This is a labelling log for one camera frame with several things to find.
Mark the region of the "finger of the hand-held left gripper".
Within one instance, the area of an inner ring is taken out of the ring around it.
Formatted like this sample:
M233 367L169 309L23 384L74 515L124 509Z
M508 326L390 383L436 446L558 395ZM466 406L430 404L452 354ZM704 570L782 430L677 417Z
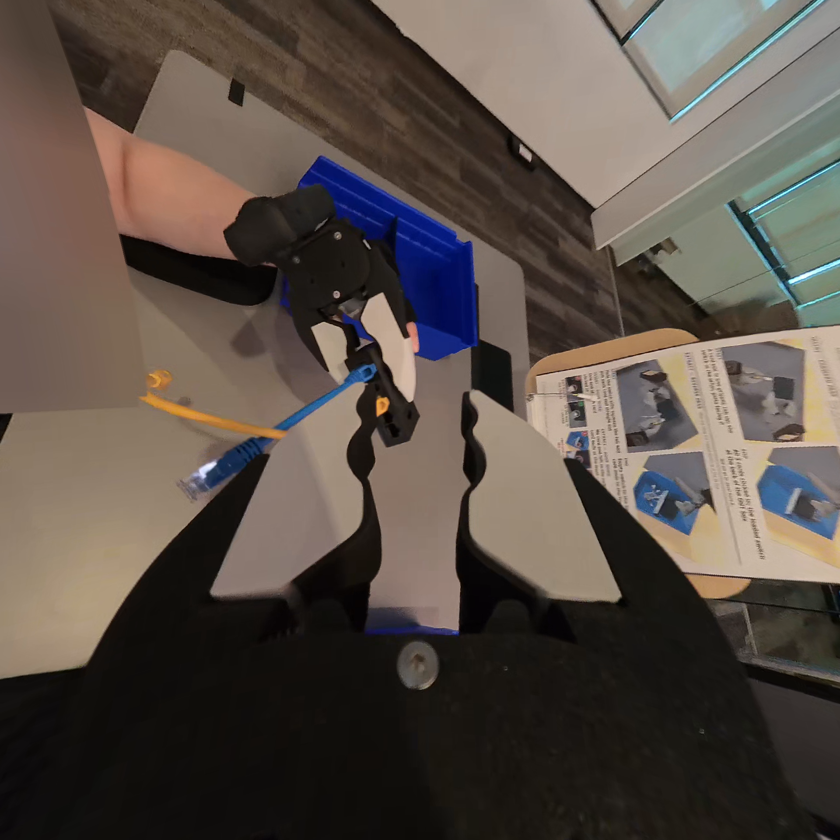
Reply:
M351 323L321 321L311 327L323 366L334 381L342 384L350 373L348 357L359 346L359 337Z
M417 388L417 368L413 341L397 321L389 301L380 292L369 298L360 316L364 331L379 345L396 389L413 403Z

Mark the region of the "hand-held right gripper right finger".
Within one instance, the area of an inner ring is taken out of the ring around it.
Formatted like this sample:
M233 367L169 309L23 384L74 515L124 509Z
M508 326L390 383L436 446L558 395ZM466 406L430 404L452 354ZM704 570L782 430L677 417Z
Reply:
M481 632L502 602L537 629L561 603L617 604L618 583L559 450L483 392L463 394L468 487L460 503L458 630Z

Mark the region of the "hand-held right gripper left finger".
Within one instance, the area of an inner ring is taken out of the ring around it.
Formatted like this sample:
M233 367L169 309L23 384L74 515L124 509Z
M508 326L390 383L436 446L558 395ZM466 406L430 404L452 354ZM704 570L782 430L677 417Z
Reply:
M375 392L342 392L272 449L210 590L218 601L281 598L303 613L339 602L363 632L382 532L370 474Z

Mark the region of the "black network switch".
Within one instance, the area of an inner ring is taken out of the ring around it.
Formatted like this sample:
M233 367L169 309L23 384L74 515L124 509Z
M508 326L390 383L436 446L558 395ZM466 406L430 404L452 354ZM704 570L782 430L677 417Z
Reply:
M374 368L356 404L362 427L378 433L383 445L393 448L407 444L419 419L414 402L408 401L396 386L392 372L376 343L367 343L352 351L346 360L350 373Z

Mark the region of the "person's left forearm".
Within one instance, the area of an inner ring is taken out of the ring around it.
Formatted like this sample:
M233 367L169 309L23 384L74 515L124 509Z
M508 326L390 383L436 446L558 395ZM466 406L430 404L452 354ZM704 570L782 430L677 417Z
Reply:
M84 108L121 235L235 259L224 231L252 192L192 157L135 137Z

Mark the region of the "black desk panel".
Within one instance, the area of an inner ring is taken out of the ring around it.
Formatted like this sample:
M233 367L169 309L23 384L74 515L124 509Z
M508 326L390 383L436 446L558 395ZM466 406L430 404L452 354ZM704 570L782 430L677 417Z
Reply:
M484 341L470 349L471 389L515 412L512 361L509 351Z

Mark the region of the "instruction sheet board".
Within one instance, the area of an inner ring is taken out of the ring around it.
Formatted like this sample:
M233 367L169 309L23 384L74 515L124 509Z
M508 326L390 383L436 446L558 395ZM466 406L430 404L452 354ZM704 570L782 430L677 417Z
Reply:
M557 353L528 420L698 579L839 582L839 328Z

